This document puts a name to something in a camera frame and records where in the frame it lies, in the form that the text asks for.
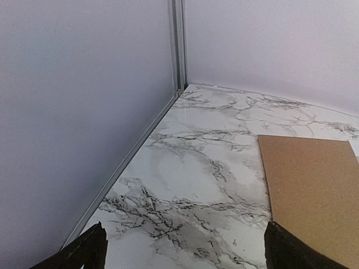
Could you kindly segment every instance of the brown cardboard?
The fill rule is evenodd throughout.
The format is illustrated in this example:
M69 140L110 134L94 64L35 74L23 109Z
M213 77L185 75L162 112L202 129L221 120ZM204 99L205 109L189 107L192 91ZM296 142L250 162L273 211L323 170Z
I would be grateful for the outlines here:
M359 269L359 164L347 141L259 136L273 220Z

